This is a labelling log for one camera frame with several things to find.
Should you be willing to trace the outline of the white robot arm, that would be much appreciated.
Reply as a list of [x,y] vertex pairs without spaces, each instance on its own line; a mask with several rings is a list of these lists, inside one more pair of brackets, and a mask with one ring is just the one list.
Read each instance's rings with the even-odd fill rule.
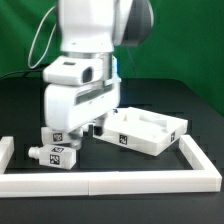
[[153,9],[149,0],[57,0],[61,52],[43,72],[45,144],[79,149],[83,128],[96,132],[120,102],[116,46],[137,46],[149,35]]

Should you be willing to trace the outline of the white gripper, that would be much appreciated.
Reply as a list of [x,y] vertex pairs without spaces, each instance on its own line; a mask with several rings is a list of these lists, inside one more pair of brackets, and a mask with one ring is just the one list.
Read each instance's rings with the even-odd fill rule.
[[[120,78],[112,78],[105,89],[93,89],[91,85],[48,85],[44,96],[46,125],[53,130],[69,133],[97,118],[94,133],[102,134],[106,120],[104,114],[119,105],[120,82]],[[71,147],[80,149],[83,131],[75,130],[69,136]]]

